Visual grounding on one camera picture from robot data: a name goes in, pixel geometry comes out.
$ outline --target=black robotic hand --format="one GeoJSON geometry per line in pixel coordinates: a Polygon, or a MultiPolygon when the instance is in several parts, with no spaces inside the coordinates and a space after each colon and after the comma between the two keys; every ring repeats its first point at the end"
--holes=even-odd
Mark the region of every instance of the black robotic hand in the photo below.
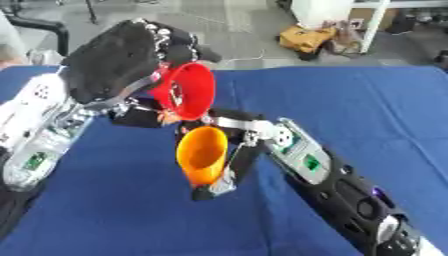
{"type": "Polygon", "coordinates": [[[186,31],[145,19],[123,21],[70,54],[61,76],[70,95],[81,104],[127,98],[150,89],[161,67],[221,57],[197,44],[186,31]]]}

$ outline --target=cable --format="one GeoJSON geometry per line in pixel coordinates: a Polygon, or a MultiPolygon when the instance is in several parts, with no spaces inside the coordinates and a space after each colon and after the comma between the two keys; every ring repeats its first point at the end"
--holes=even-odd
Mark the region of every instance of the cable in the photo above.
{"type": "MultiPolygon", "coordinates": [[[[183,14],[185,16],[190,16],[190,17],[193,17],[193,18],[196,18],[196,19],[199,19],[199,20],[204,20],[204,21],[208,21],[208,22],[214,22],[214,23],[217,23],[217,24],[223,24],[223,25],[227,26],[228,28],[234,27],[234,28],[236,28],[238,30],[241,30],[243,32],[246,32],[246,33],[252,35],[253,37],[256,38],[256,40],[257,39],[261,39],[257,34],[255,34],[254,32],[252,32],[252,31],[250,31],[248,29],[244,29],[242,26],[230,25],[228,22],[225,22],[225,21],[210,19],[210,18],[207,18],[207,17],[194,15],[194,14],[191,14],[191,13],[188,13],[188,12],[179,11],[178,13],[183,14]]],[[[218,67],[221,67],[221,68],[225,67],[225,66],[229,65],[231,62],[235,62],[235,61],[261,60],[261,59],[264,59],[265,54],[266,54],[266,49],[260,46],[260,55],[258,57],[229,59],[229,60],[226,60],[225,62],[223,62],[222,64],[218,64],[218,67]]]]}

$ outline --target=gray floor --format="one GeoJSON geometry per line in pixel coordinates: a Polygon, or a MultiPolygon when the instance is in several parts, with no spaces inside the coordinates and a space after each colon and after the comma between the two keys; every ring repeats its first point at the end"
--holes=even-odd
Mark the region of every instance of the gray floor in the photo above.
{"type": "MultiPolygon", "coordinates": [[[[445,47],[448,35],[439,28],[417,28],[399,36],[379,33],[371,53],[350,59],[323,53],[319,60],[303,62],[294,52],[279,47],[274,36],[294,19],[276,7],[274,0],[160,0],[136,4],[132,0],[107,0],[94,4],[99,24],[89,23],[83,0],[30,0],[23,16],[58,20],[70,31],[70,49],[76,49],[108,27],[123,20],[144,17],[196,33],[202,43],[221,53],[225,61],[215,69],[258,69],[278,66],[378,66],[429,65],[445,47]]],[[[29,47],[55,48],[55,36],[21,30],[29,47]]]]}

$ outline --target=blue table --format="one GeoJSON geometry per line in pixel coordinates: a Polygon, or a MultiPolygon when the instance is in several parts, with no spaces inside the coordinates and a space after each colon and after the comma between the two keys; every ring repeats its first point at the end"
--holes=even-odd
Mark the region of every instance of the blue table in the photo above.
{"type": "MultiPolygon", "coordinates": [[[[47,68],[0,73],[0,100],[47,68]]],[[[448,79],[434,68],[216,72],[216,106],[295,119],[381,185],[448,253],[448,79]]],[[[190,201],[173,127],[96,121],[0,255],[359,255],[261,157],[232,194],[190,201]]]]}

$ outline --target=red cup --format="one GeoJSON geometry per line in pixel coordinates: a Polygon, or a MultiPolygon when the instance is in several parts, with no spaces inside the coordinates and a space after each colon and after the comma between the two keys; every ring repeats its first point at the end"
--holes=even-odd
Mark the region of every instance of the red cup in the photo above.
{"type": "Polygon", "coordinates": [[[169,70],[163,76],[162,84],[148,93],[182,120],[194,121],[213,104],[215,79],[207,67],[190,62],[169,70]]]}

